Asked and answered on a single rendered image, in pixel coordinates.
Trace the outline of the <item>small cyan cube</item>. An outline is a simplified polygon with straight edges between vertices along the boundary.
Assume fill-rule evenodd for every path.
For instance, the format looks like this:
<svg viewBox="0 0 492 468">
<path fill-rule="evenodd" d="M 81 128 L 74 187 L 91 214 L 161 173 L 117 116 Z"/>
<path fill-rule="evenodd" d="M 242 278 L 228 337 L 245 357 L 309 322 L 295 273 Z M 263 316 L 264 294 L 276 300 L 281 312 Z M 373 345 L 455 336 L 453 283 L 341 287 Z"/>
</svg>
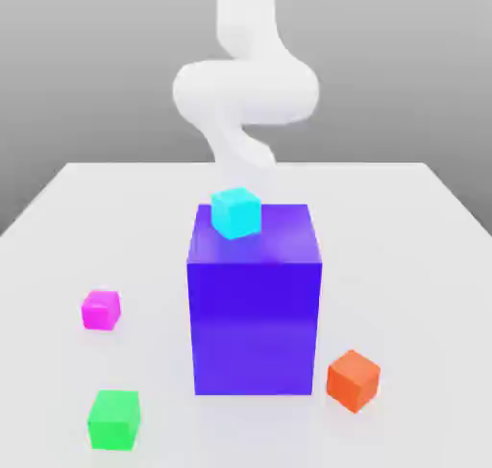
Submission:
<svg viewBox="0 0 492 468">
<path fill-rule="evenodd" d="M 261 201 L 244 187 L 213 193 L 210 212 L 213 228 L 229 240 L 261 231 Z"/>
</svg>

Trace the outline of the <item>small magenta cube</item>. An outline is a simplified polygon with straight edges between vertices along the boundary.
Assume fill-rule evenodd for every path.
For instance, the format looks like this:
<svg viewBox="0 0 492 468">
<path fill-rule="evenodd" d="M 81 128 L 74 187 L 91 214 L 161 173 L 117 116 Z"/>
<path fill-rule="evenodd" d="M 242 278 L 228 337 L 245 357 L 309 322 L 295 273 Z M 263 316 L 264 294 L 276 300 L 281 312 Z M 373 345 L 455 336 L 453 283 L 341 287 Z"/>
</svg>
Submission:
<svg viewBox="0 0 492 468">
<path fill-rule="evenodd" d="M 112 290 L 91 290 L 81 311 L 86 329 L 112 331 L 121 315 L 119 294 Z"/>
</svg>

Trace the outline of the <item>small orange cube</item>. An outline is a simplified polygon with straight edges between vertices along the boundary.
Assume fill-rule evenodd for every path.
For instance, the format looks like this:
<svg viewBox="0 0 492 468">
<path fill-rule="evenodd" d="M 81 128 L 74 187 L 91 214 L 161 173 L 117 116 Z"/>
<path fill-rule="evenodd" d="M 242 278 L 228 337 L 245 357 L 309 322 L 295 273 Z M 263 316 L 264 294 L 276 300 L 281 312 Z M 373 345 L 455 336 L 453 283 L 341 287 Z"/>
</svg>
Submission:
<svg viewBox="0 0 492 468">
<path fill-rule="evenodd" d="M 327 393 L 352 413 L 359 412 L 377 394 L 381 368 L 349 350 L 328 368 Z"/>
</svg>

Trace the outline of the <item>small green cube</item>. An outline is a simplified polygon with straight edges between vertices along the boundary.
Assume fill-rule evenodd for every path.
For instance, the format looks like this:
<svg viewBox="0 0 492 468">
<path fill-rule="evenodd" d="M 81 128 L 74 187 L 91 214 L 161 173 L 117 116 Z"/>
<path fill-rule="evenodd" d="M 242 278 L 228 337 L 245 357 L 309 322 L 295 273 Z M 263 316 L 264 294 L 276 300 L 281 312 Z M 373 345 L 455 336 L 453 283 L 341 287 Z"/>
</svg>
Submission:
<svg viewBox="0 0 492 468">
<path fill-rule="evenodd" d="M 140 425 L 137 391 L 101 389 L 87 418 L 93 449 L 131 451 Z"/>
</svg>

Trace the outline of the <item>large purple box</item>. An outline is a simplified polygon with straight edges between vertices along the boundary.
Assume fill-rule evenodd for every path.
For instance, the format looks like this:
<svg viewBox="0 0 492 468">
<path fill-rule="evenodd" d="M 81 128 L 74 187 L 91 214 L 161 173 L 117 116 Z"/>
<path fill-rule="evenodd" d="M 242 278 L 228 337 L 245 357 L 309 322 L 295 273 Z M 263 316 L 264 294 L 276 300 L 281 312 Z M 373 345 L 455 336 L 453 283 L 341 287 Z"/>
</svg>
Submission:
<svg viewBox="0 0 492 468">
<path fill-rule="evenodd" d="M 186 271 L 196 394 L 311 393 L 322 258 L 307 206 L 265 205 L 260 233 L 235 240 L 199 206 Z"/>
</svg>

